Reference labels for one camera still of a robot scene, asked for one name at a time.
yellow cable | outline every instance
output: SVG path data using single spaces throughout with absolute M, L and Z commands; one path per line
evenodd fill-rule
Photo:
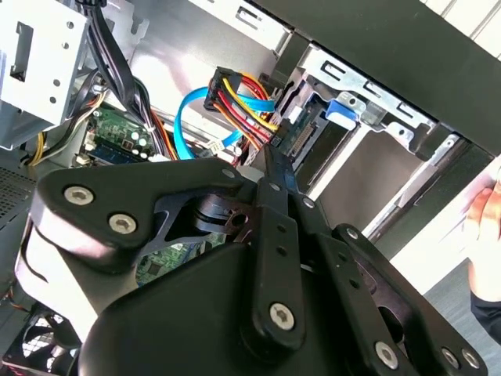
M 65 145 L 63 145 L 62 147 L 60 147 L 58 150 L 54 150 L 53 152 L 51 152 L 51 154 L 46 155 L 45 157 L 40 157 L 40 158 L 38 159 L 38 161 L 36 161 L 36 162 L 32 162 L 32 163 L 33 163 L 32 165 L 33 165 L 33 166 L 36 166 L 36 165 L 38 165 L 40 162 L 45 161 L 46 159 L 49 159 L 49 158 L 51 158 L 51 157 L 54 157 L 55 155 L 57 155 L 57 154 L 61 153 L 63 150 L 65 150 L 65 149 L 68 147 L 68 145 L 70 145 L 71 140 L 72 140 L 72 139 L 75 137 L 75 135 L 77 134 L 78 129 L 80 128 L 80 125 L 81 125 L 81 124 L 82 124 L 82 123 L 83 123 L 83 122 L 84 122 L 87 118 L 89 118 L 89 117 L 92 115 L 92 113 L 93 113 L 95 110 L 97 110 L 97 109 L 101 106 L 101 104 L 103 104 L 105 97 L 106 97 L 105 93 L 101 93 L 101 94 L 99 94 L 99 95 L 98 95 L 98 97 L 97 97 L 97 99 L 96 99 L 96 102 L 92 105 L 92 107 L 91 107 L 91 108 L 89 108 L 89 110 L 88 110 L 85 114 L 81 115 L 81 116 L 78 118 L 77 122 L 75 123 L 74 130 L 73 130 L 73 132 L 71 133 L 70 138 L 68 139 L 68 141 L 67 141 L 67 143 L 66 143 Z
M 165 142 L 167 143 L 167 148 L 169 149 L 169 153 L 171 154 L 172 159 L 177 161 L 178 156 L 174 150 L 174 147 L 172 147 L 172 143 L 171 143 L 171 140 L 169 139 L 167 131 L 165 131 L 165 129 L 164 129 L 164 123 L 162 122 L 160 117 L 157 115 L 157 113 L 155 111 L 153 111 L 153 109 L 151 110 L 151 114 L 153 115 L 153 119 L 155 120 L 155 122 L 158 123 L 158 125 L 160 127 L 160 129 L 159 129 L 160 132 L 162 132 L 162 134 L 164 134 L 164 136 L 165 136 Z
M 38 133 L 38 137 L 37 137 L 37 150 L 34 153 L 33 161 L 31 161 L 28 164 L 28 166 L 35 166 L 36 165 L 38 160 L 41 158 L 43 150 L 44 150 L 44 136 L 40 132 L 40 133 Z
M 272 131 L 276 131 L 278 127 L 273 124 L 269 124 L 267 121 L 264 121 L 261 119 L 255 112 L 253 112 L 248 105 L 246 105 L 239 97 L 238 95 L 233 91 L 231 85 L 228 82 L 227 78 L 222 79 L 223 83 L 225 84 L 226 89 L 228 90 L 229 94 L 232 96 L 232 98 L 246 111 L 249 113 L 249 115 L 257 121 L 259 124 L 261 124 L 263 127 L 271 129 Z
M 258 80 L 256 80 L 256 79 L 254 78 L 254 76 L 253 76 L 253 75 L 248 74 L 248 73 L 242 73 L 242 75 L 243 75 L 244 77 L 247 77 L 247 78 L 249 78 L 250 80 L 254 81 L 254 83 L 255 83 L 257 86 L 259 86 L 259 88 L 263 91 L 263 93 L 264 93 L 264 94 L 265 94 L 265 96 L 266 96 L 266 99 L 269 99 L 268 92 L 265 90 L 265 88 L 263 87 L 263 85 L 261 85 L 261 83 L 260 83 Z

fan grille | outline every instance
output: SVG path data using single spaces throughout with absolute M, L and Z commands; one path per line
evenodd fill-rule
M 25 208 L 34 184 L 34 180 L 0 167 L 0 228 Z
M 54 315 L 52 316 L 54 321 L 56 321 L 58 324 L 63 322 L 63 318 L 59 315 Z M 37 323 L 35 324 L 35 327 L 50 327 L 49 323 L 47 323 L 47 320 L 43 317 L 40 317 L 37 320 Z M 36 338 L 33 338 L 29 342 L 24 342 L 23 343 L 23 354 L 25 357 L 28 357 L 30 354 L 33 352 L 37 351 L 38 349 L 41 349 L 42 347 L 46 347 L 48 344 L 52 343 L 52 333 L 40 335 Z M 54 363 L 53 357 L 47 359 L 47 369 L 51 371 L 52 368 L 52 363 Z

finger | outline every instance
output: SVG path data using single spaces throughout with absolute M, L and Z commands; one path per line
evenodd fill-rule
M 463 231 L 468 240 L 477 240 L 480 235 L 480 221 L 492 190 L 485 188 L 474 199 L 464 221 Z
M 480 220 L 479 240 L 496 242 L 499 239 L 501 225 L 501 184 L 497 183 L 487 200 Z

green circuit board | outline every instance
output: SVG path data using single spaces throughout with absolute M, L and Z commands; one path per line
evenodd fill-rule
M 129 153 L 140 155 L 146 153 L 149 157 L 153 151 L 151 135 L 141 126 L 123 116 L 117 110 L 100 108 L 95 116 L 96 136 Z
M 202 247 L 202 244 L 174 244 L 160 251 L 156 251 L 142 258 L 136 270 L 135 279 L 140 286 L 147 284 L 174 270 L 184 262 L 197 257 L 201 248 L 207 248 L 207 243 L 210 244 L 210 248 L 214 248 L 224 242 L 225 235 L 211 233 L 207 236 L 204 247 Z

metal drive bracket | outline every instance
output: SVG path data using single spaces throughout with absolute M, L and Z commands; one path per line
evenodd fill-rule
M 87 19 L 54 0 L 0 2 L 7 55 L 1 100 L 59 125 L 64 120 Z
M 333 89 L 359 94 L 412 128 L 417 128 L 422 124 L 430 128 L 436 125 L 433 120 L 412 108 L 408 103 L 313 45 L 305 53 L 299 67 L 304 68 L 307 73 Z

